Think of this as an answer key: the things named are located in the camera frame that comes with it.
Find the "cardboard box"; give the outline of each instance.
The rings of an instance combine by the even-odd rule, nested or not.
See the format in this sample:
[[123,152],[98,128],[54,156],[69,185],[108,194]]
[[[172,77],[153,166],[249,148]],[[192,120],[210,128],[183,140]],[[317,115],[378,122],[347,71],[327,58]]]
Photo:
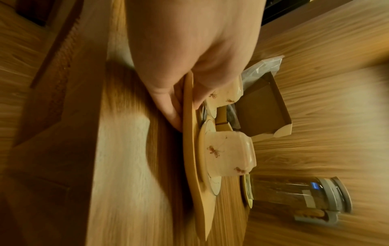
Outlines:
[[240,131],[253,142],[292,133],[291,117],[270,72],[247,88],[235,107]]

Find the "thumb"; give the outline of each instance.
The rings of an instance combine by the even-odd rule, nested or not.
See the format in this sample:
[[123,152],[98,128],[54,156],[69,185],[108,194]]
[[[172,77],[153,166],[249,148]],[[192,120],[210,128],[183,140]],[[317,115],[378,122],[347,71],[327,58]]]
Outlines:
[[193,87],[193,107],[198,109],[204,100],[214,92],[214,88],[209,88],[201,83],[195,83]]

